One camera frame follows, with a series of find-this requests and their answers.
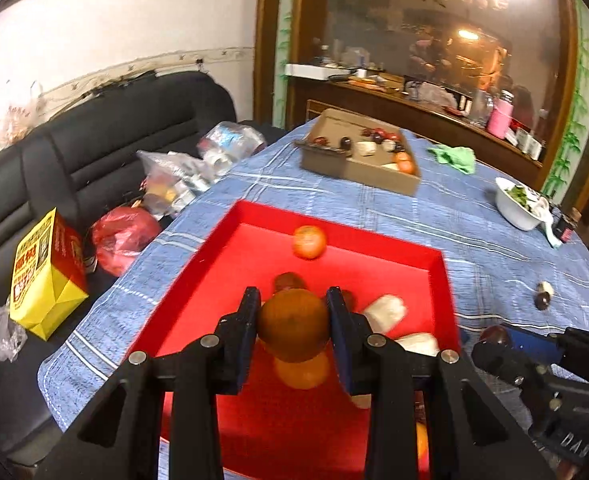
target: screw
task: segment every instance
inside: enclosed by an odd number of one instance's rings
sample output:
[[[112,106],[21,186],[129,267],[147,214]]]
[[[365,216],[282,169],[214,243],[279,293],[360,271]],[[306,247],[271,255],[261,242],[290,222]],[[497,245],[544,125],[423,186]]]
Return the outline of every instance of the screw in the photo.
[[[441,352],[441,359],[443,359],[447,364],[453,365],[456,361],[459,360],[459,354],[457,354],[454,350],[443,350],[443,352]]]
[[[371,334],[368,336],[366,341],[368,345],[374,346],[375,348],[381,348],[388,342],[385,336],[381,334]]]
[[[204,335],[201,338],[201,346],[204,348],[213,348],[219,344],[219,336],[214,334]]]
[[[136,352],[132,352],[128,357],[128,362],[131,365],[140,365],[148,358],[148,355],[141,350],[137,350]]]
[[[561,408],[561,399],[558,398],[554,398],[551,399],[550,402],[548,403],[549,408],[553,411],[553,412],[557,412],[559,410],[559,408]]]

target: pink container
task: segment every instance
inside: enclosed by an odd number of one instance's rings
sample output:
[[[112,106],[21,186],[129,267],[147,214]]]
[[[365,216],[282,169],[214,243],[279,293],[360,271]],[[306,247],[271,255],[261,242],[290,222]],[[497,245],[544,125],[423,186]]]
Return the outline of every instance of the pink container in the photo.
[[[500,108],[508,108],[509,111],[504,113]],[[492,110],[492,115],[490,115],[490,120],[487,122],[485,129],[495,137],[505,139],[505,133],[507,132],[508,127],[510,127],[510,121],[512,120],[512,116],[510,115],[512,110],[513,105],[510,103],[501,100],[495,101],[494,110]]]

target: plastic bag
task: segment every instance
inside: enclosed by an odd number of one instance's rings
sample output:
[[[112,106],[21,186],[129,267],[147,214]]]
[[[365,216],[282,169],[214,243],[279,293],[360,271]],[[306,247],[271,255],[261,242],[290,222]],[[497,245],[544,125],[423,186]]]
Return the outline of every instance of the plastic bag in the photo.
[[[0,146],[6,148],[23,139],[38,125],[43,89],[34,81],[29,92],[14,88],[8,81],[8,108],[0,120]]]
[[[265,146],[266,139],[252,126],[223,121],[199,140],[196,149],[220,178],[236,162],[260,152]]]
[[[418,100],[456,110],[456,99],[447,90],[431,83],[423,83],[418,89]]]
[[[121,276],[159,233],[161,226],[145,209],[115,207],[92,226],[98,264]]]
[[[26,329],[10,319],[10,298],[0,306],[0,362],[15,361],[28,340]]]
[[[216,181],[212,168],[186,153],[138,151],[146,173],[143,206],[156,218],[176,216]]]

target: clear plastic bag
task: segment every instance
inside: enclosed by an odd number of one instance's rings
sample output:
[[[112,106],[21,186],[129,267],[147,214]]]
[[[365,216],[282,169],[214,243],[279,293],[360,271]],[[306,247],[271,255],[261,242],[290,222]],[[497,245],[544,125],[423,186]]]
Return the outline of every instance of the clear plastic bag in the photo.
[[[454,99],[453,95],[440,86],[431,83],[423,83],[419,87],[418,100],[456,109],[456,99]]]
[[[0,362],[17,359],[19,351],[28,340],[26,329],[10,319],[10,298],[0,306]]]
[[[29,92],[18,89],[10,81],[8,89],[8,108],[0,120],[0,146],[6,148],[23,139],[38,125],[39,110],[42,105],[43,89],[34,81]]]
[[[199,140],[196,149],[220,178],[236,162],[260,152],[265,146],[264,136],[252,126],[223,121]]]
[[[176,216],[216,181],[212,168],[186,153],[138,151],[146,173],[143,206],[156,218]]]

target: cardboard box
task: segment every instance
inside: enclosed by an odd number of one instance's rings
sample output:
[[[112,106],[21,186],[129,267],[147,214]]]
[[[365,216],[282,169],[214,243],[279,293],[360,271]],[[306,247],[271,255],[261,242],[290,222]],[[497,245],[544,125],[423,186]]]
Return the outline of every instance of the cardboard box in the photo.
[[[53,209],[17,247],[10,319],[47,340],[88,296],[82,259],[79,235]]]
[[[383,164],[393,163],[393,153],[385,152],[380,146],[377,146],[374,155],[358,155],[354,145],[362,140],[370,140],[361,136],[364,128],[383,128],[387,132],[398,134],[405,150],[414,163],[415,173],[406,174],[401,173],[401,171],[382,168]],[[331,151],[304,147],[301,158],[301,167],[303,169],[405,195],[414,196],[417,192],[417,187],[421,182],[421,171],[407,140],[399,131],[398,126],[343,110],[327,108],[316,124],[312,126],[304,140],[311,142],[317,137],[327,137],[328,145],[334,148],[338,148],[342,137],[350,137],[353,143],[352,156],[346,158]]]

